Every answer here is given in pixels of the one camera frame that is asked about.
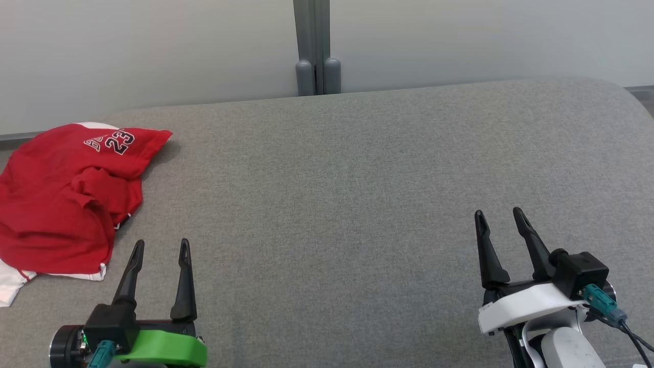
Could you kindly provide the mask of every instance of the gray vertical frame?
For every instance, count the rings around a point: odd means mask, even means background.
[[[330,57],[329,0],[293,0],[298,36],[298,94],[341,92],[341,63]]]

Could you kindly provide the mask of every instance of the cable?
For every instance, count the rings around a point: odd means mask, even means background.
[[[611,322],[609,322],[608,320],[606,320],[606,318],[600,317],[600,316],[598,316],[598,315],[596,315],[596,314],[594,314],[594,313],[590,313],[590,312],[588,312],[587,314],[590,315],[590,316],[595,317],[598,321],[602,322],[603,324],[605,324],[605,325],[607,325],[607,326],[609,326],[609,327],[612,327],[612,328],[616,328],[616,329],[622,331],[622,333],[624,333],[625,335],[628,335],[628,333],[627,333],[627,331],[625,330],[624,327],[622,327],[622,326],[620,326],[620,327],[614,327],[613,324],[611,324]],[[643,346],[645,346],[649,351],[654,352],[654,346],[650,345],[647,341],[645,341],[643,338],[641,338],[640,336],[636,335],[635,333],[634,333],[634,337],[636,337],[636,340],[638,340],[638,342],[640,342],[641,344],[643,344]]]
[[[640,353],[640,356],[643,357],[643,360],[645,361],[645,365],[647,368],[652,368],[652,363],[649,362],[649,359],[647,358],[647,355],[645,354],[645,351],[643,350],[643,347],[640,346],[638,343],[638,339],[636,339],[636,336],[634,336],[634,333],[631,332],[629,329],[629,326],[627,326],[627,323],[624,320],[620,321],[620,326],[625,329],[627,335],[629,335],[629,338],[631,341],[636,345],[636,349],[638,349],[638,352]]]

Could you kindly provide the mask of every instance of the robotic arm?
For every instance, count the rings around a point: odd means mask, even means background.
[[[52,368],[106,368],[112,361],[137,367],[204,367],[207,347],[196,336],[198,317],[191,249],[182,239],[179,283],[170,320],[136,320],[136,279],[145,243],[139,240],[111,304],[98,304],[84,325],[59,328],[50,344]]]
[[[617,308],[615,291],[606,281],[608,267],[588,252],[550,253],[520,208],[513,209],[513,216],[534,266],[532,280],[511,282],[491,244],[486,218],[475,213],[486,290],[478,317],[481,332],[504,333],[514,368],[601,368],[605,365],[581,332],[581,322],[599,320],[628,334],[651,368],[639,343],[654,348],[628,329],[627,315]]]

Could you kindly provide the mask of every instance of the green bracket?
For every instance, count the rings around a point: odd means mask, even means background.
[[[193,336],[145,330],[139,332],[129,354],[116,355],[114,359],[204,367],[207,365],[207,346]]]

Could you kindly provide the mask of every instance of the red shirt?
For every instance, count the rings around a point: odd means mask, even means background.
[[[83,123],[21,145],[0,175],[0,259],[38,273],[98,272],[114,227],[141,204],[141,173],[171,134]]]

